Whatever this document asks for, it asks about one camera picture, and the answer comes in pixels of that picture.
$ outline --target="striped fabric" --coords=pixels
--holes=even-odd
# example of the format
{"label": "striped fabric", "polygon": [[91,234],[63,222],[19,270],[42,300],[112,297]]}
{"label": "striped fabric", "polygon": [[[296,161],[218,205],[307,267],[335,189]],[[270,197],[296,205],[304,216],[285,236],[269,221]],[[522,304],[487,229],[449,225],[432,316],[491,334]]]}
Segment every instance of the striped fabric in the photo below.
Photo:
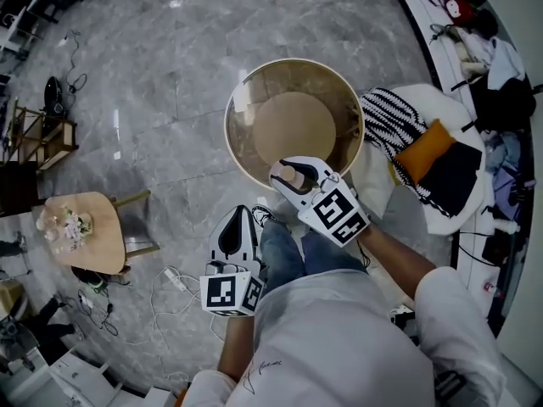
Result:
{"label": "striped fabric", "polygon": [[415,185],[404,167],[395,160],[396,154],[414,143],[428,128],[418,112],[395,93],[377,87],[360,97],[366,126],[365,139],[379,148],[394,166],[396,178],[408,186],[423,204],[451,215],[432,201],[429,190]]}

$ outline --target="gray marble floor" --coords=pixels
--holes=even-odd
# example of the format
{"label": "gray marble floor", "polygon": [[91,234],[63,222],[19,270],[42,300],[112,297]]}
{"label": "gray marble floor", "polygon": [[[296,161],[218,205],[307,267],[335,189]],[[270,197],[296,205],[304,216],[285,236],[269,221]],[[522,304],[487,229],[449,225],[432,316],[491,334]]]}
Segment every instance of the gray marble floor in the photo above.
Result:
{"label": "gray marble floor", "polygon": [[[84,0],[47,27],[31,51],[14,81],[21,104],[42,107],[47,78],[64,79],[75,47],[70,30],[81,33],[70,81],[88,76],[71,109],[80,147],[43,175],[40,193],[123,196],[148,188],[147,202],[123,210],[123,225],[144,227],[160,245],[133,260],[129,287],[110,288],[118,337],[73,311],[70,318],[87,333],[89,354],[109,360],[132,386],[179,389],[179,376],[165,378],[164,370],[192,377],[216,364],[221,343],[195,302],[181,315],[159,318],[169,347],[157,332],[147,343],[128,344],[151,334],[153,279],[166,265],[201,275],[206,238],[233,205],[258,197],[281,202],[227,153],[222,116],[240,74],[273,59],[309,58],[367,89],[429,81],[428,70],[397,0]],[[0,232],[8,238],[20,227],[29,237],[34,273],[24,282],[35,305],[56,290],[75,297],[81,284],[51,260],[34,217],[3,221]],[[21,261],[5,265],[15,273]],[[163,278],[155,289],[157,311],[179,311],[191,298]],[[223,324],[216,322],[218,332]]]}

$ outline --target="wooden side table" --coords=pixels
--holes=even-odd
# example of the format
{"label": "wooden side table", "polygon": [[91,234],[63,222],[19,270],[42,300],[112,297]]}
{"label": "wooden side table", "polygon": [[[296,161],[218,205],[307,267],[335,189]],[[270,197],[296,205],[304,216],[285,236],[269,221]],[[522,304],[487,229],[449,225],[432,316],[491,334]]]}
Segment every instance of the wooden side table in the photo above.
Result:
{"label": "wooden side table", "polygon": [[59,218],[64,216],[64,206],[77,214],[88,213],[92,217],[92,235],[85,238],[85,244],[80,248],[72,252],[55,253],[54,243],[49,244],[55,259],[64,265],[115,275],[129,270],[129,267],[125,266],[127,259],[159,250],[160,247],[154,244],[127,252],[117,215],[119,207],[146,198],[150,194],[151,192],[146,190],[120,201],[110,200],[99,192],[49,198],[45,206]]}

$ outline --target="orange cloth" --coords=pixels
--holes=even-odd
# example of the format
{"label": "orange cloth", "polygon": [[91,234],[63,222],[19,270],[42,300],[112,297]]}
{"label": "orange cloth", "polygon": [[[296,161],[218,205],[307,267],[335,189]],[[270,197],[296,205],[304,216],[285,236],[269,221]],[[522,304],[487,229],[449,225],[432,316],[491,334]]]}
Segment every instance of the orange cloth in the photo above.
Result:
{"label": "orange cloth", "polygon": [[416,142],[395,156],[404,169],[418,184],[428,173],[434,161],[446,153],[456,140],[436,119]]}

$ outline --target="white shirt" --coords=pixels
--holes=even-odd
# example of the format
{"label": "white shirt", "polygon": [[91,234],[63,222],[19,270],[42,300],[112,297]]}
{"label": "white shirt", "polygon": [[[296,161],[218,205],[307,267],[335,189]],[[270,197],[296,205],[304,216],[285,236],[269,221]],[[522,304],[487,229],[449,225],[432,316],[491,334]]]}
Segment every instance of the white shirt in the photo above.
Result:
{"label": "white shirt", "polygon": [[290,282],[260,301],[255,355],[239,384],[201,371],[183,407],[434,405],[434,370],[457,371],[478,404],[497,405],[500,355],[456,271],[428,273],[415,311],[420,348],[390,322],[365,273],[335,270]]}

